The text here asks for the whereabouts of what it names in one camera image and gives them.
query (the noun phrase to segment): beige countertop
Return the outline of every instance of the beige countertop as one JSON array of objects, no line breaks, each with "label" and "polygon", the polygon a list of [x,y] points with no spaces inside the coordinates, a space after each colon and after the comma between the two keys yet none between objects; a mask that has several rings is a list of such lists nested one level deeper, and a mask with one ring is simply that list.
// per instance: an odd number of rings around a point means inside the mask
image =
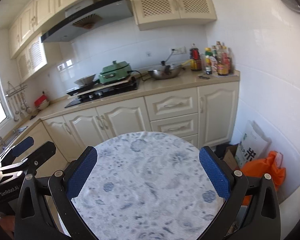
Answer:
[{"label": "beige countertop", "polygon": [[65,108],[65,106],[70,103],[73,98],[64,99],[58,101],[46,109],[39,112],[39,114],[32,120],[27,121],[22,126],[28,126],[28,128],[21,133],[14,141],[14,143],[19,143],[21,139],[40,121],[50,119],[53,117],[61,116],[64,114],[69,114],[72,112],[102,106],[110,103],[115,103],[127,99],[149,96],[158,93],[169,92],[173,90],[180,90],[192,87],[199,87],[204,85],[211,85],[211,84],[218,84],[218,83],[225,83],[225,82],[234,82],[240,80],[240,72],[235,71],[234,75],[226,76],[226,77],[214,77],[210,75],[210,79],[200,79],[198,77],[198,72],[192,72],[189,69],[182,71],[179,76],[172,79],[165,79],[165,80],[147,80],[145,82],[140,81],[139,87],[137,90],[129,91],[126,93],[118,94],[109,96],[106,98],[96,99],[87,103],[83,103],[77,106],[71,106]]}]

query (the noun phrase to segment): green electric cooker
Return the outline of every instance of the green electric cooker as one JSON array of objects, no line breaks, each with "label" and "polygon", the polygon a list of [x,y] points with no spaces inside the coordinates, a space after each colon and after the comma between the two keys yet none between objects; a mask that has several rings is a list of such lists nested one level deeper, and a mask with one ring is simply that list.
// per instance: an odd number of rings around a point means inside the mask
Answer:
[{"label": "green electric cooker", "polygon": [[114,83],[130,75],[131,67],[127,62],[113,61],[112,63],[112,65],[104,67],[99,74],[101,84]]}]

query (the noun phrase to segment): gas stove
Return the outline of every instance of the gas stove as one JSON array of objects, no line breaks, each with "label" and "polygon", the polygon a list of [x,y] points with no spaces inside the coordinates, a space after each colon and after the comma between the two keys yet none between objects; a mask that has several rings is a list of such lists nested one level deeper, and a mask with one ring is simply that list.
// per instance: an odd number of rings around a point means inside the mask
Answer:
[{"label": "gas stove", "polygon": [[139,80],[135,77],[129,76],[125,80],[126,82],[116,82],[111,85],[101,85],[94,81],[85,87],[70,91],[67,94],[73,96],[74,100],[65,108],[138,89]]}]

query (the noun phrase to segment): metal bolt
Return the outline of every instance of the metal bolt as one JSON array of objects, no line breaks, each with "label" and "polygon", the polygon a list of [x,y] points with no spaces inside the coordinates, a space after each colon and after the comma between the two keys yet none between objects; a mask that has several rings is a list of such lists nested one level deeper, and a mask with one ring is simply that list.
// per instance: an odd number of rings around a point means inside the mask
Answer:
[{"label": "metal bolt", "polygon": [[32,174],[27,174],[26,175],[26,180],[30,180],[30,179],[32,179]]},{"label": "metal bolt", "polygon": [[269,173],[266,173],[266,174],[265,174],[265,178],[266,178],[266,179],[271,179],[271,175],[270,175]]},{"label": "metal bolt", "polygon": [[239,171],[239,170],[234,171],[234,174],[235,174],[237,177],[241,177],[241,176],[242,176],[242,172]]},{"label": "metal bolt", "polygon": [[54,176],[60,177],[60,176],[62,176],[62,174],[63,174],[63,171],[56,171],[56,172],[54,173]]}]

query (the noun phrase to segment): electrical outlet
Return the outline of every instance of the electrical outlet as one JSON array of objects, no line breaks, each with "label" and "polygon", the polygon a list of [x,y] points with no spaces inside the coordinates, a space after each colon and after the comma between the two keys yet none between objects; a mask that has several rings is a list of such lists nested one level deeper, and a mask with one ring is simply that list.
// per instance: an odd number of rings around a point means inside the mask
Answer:
[{"label": "electrical outlet", "polygon": [[174,49],[172,55],[179,55],[179,54],[186,54],[187,53],[186,47],[172,48],[172,49]]}]

